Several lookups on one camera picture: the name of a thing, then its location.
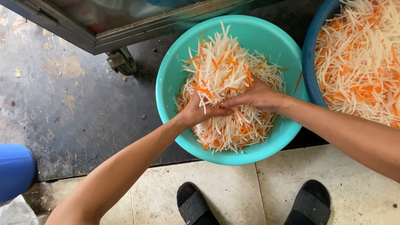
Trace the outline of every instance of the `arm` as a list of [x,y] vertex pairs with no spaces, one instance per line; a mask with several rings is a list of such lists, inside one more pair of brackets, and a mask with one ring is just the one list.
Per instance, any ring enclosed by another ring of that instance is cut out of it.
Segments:
[[257,78],[251,90],[222,105],[238,104],[250,104],[289,117],[364,166],[400,183],[398,129],[280,94]]
[[181,113],[94,169],[55,208],[46,224],[99,224],[103,215],[183,130],[210,117],[231,114],[229,110],[208,106],[205,115],[199,102],[195,92]]

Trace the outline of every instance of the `white plastic bag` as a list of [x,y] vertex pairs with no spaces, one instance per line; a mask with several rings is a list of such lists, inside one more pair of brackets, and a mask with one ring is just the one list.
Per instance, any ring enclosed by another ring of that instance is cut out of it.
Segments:
[[0,207],[0,225],[39,225],[38,218],[22,195]]

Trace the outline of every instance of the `turquoise plastic basin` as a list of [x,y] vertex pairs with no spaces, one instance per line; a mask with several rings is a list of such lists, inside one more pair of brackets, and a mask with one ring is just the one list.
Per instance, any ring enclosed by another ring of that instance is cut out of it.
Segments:
[[[222,33],[221,20],[225,27],[231,25],[228,34],[232,37],[237,36],[240,45],[243,48],[249,48],[250,52],[257,50],[267,59],[271,55],[273,62],[276,62],[281,54],[278,65],[289,68],[283,71],[286,94],[309,101],[303,79],[300,81],[296,94],[293,95],[301,71],[301,50],[287,33],[270,22],[252,16],[220,16],[204,21],[186,31],[175,41],[162,60],[157,75],[156,101],[163,123],[177,115],[173,111],[176,109],[173,95],[178,93],[182,78],[188,76],[187,72],[180,72],[183,62],[178,62],[177,55],[179,59],[189,59],[188,46],[197,49],[197,38],[204,30],[204,37],[207,35],[213,37],[215,32]],[[204,151],[190,129],[185,130],[175,141],[200,159],[222,165],[242,165],[260,161],[282,150],[301,128],[299,124],[286,117],[279,118],[276,125],[277,127],[266,141],[260,145],[243,148],[244,154],[230,151],[211,154],[211,151]]]

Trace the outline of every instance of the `metal frame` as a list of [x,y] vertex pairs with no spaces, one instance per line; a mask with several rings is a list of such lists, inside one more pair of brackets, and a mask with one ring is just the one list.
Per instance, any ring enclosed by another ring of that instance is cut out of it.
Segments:
[[0,0],[0,4],[93,54],[101,54],[188,29],[204,20],[239,14],[283,0],[206,0],[100,34],[92,34],[46,0]]

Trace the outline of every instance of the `hand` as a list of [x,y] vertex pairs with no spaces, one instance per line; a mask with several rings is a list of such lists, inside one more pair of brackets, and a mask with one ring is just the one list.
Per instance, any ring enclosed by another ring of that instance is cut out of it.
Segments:
[[200,96],[195,90],[188,105],[185,107],[185,109],[182,110],[181,113],[179,113],[179,115],[183,117],[182,119],[187,124],[187,128],[192,128],[195,125],[202,123],[211,117],[226,117],[235,113],[235,111],[231,109],[215,108],[207,104],[206,114],[204,114],[204,108],[203,106],[199,107],[199,104]]
[[276,112],[280,99],[284,96],[272,88],[268,87],[264,82],[255,76],[253,78],[253,87],[244,94],[228,98],[220,105],[229,108],[236,105],[248,104],[257,107],[263,112]]

